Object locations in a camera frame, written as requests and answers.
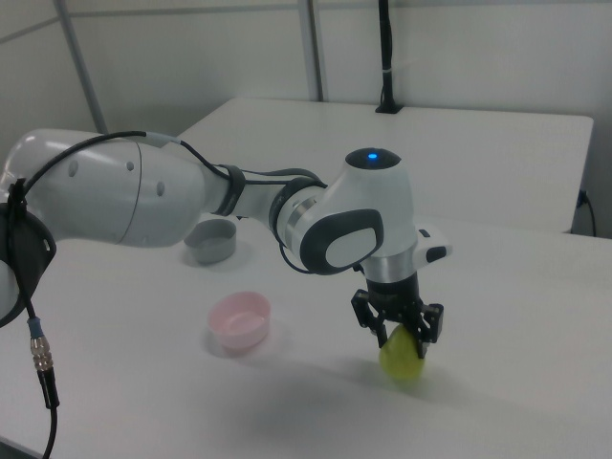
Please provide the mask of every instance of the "table surface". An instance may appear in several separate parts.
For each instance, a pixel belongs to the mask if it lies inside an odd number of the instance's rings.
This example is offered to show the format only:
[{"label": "table surface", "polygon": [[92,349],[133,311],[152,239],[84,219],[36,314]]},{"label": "table surface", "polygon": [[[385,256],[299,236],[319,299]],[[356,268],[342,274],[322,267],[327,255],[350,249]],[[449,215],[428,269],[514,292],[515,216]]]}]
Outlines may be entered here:
[{"label": "table surface", "polygon": [[182,138],[221,164],[301,166],[328,183],[351,151],[386,148],[409,168],[418,214],[564,232],[592,128],[586,117],[237,98]]},{"label": "table surface", "polygon": [[[293,272],[255,221],[210,267],[181,245],[60,242],[34,296],[61,400],[54,457],[609,457],[612,243],[418,220],[454,253],[419,271],[445,330],[404,384],[354,317],[361,275]],[[206,316],[241,290],[269,298],[272,329],[228,355]],[[24,322],[0,333],[0,435],[40,451],[49,419]]]}]

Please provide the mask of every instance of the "yellow object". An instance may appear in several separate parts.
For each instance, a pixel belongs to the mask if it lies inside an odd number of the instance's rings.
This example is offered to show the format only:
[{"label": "yellow object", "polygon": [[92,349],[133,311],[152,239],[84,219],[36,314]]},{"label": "yellow object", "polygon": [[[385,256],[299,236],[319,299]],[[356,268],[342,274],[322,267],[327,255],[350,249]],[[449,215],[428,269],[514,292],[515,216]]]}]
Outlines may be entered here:
[{"label": "yellow object", "polygon": [[403,325],[398,325],[381,348],[379,362],[395,380],[414,380],[421,375],[425,359],[419,359],[417,340]]}]

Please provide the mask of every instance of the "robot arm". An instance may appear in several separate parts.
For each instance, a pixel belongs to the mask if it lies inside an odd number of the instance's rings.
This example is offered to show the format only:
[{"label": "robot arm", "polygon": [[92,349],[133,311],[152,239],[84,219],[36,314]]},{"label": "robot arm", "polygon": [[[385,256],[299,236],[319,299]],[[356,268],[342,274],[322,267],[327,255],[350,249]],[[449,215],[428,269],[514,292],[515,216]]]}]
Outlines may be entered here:
[{"label": "robot arm", "polygon": [[[0,190],[8,194],[17,179],[32,177],[66,148],[94,136],[59,130],[25,135],[11,150]],[[159,148],[117,139],[82,149],[56,165],[31,189],[28,210],[55,240],[86,238],[137,247],[180,242],[202,213],[254,218],[310,272],[355,268],[364,273],[368,291],[358,291],[353,306],[360,325],[377,333],[380,346],[386,341],[385,320],[403,323],[425,344],[435,342],[441,330],[442,306],[431,308],[421,301],[416,270],[449,254],[450,247],[436,243],[435,234],[415,229],[407,171],[386,150],[349,154],[338,178],[326,186],[299,169],[260,174],[221,165],[215,172]],[[3,316],[18,290],[1,252],[0,259]]]}]

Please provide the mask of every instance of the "cable connector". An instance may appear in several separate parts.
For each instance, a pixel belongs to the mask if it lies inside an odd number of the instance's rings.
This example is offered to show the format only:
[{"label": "cable connector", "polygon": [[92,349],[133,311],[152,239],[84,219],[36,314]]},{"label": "cable connector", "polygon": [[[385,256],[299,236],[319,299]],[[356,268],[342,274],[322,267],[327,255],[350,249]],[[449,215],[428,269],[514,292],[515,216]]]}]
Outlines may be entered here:
[{"label": "cable connector", "polygon": [[34,368],[38,375],[38,381],[42,387],[42,395],[45,398],[45,406],[48,409],[59,406],[57,388],[55,387],[54,360],[51,355],[51,346],[42,333],[40,319],[33,317],[28,319],[30,327],[30,350],[32,351]]}]

